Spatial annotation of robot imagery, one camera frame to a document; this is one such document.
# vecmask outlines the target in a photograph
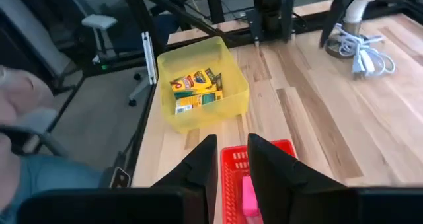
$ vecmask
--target red plastic basket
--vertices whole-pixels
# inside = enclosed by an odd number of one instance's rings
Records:
[[[295,157],[289,140],[272,141],[282,151]],[[222,208],[224,224],[246,223],[242,211],[242,179],[250,175],[247,146],[228,147],[221,150]]]

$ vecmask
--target blue jeans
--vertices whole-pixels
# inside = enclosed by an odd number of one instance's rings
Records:
[[[39,192],[55,189],[98,188],[101,172],[62,157],[21,157],[20,182],[12,202],[0,214],[0,224],[16,223],[20,205]]]

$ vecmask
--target person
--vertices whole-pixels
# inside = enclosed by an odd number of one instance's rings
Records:
[[[39,78],[0,65],[0,124],[13,125],[40,107],[51,107],[53,94]],[[0,224],[16,223],[20,205],[31,196],[61,188],[98,188],[102,173],[87,165],[50,155],[16,155],[0,133]]]

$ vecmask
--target wooden table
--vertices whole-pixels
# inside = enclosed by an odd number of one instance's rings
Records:
[[[295,11],[315,13],[329,5]],[[231,25],[246,26],[219,27]],[[300,161],[349,186],[423,182],[423,27],[395,15],[364,22],[362,32],[386,37],[375,47],[397,63],[394,75],[353,81],[350,60],[318,49],[321,32],[297,35],[289,44],[232,48],[250,84],[248,112],[188,134],[164,121],[157,88],[132,185],[154,184],[211,133],[217,134],[219,150],[246,144],[248,133],[290,139]],[[169,41],[198,34],[179,32]],[[221,222],[220,187],[215,222]]]

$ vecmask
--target yellow plastic bin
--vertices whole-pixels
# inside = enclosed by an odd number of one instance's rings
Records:
[[[247,111],[249,84],[220,37],[163,53],[157,58],[157,65],[163,116],[176,131],[186,133]],[[222,74],[223,99],[176,115],[176,98],[169,82],[207,68],[215,75]]]

